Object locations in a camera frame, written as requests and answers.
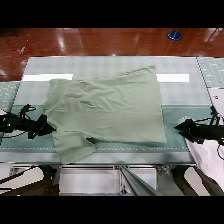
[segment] reddish brown floor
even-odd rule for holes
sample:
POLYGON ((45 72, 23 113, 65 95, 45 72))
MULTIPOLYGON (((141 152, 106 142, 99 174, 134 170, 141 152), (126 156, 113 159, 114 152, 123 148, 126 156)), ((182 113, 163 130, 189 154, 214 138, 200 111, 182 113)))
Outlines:
POLYGON ((20 80, 32 56, 153 55, 224 57, 223 28, 17 28, 0 33, 0 80, 20 80))

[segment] blue round object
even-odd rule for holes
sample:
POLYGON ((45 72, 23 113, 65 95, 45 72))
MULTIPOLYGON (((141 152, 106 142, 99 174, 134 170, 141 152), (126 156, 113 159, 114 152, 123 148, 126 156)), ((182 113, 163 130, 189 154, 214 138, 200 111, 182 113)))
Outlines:
POLYGON ((168 33, 168 37, 172 40, 180 40, 182 38, 182 34, 175 30, 168 33))

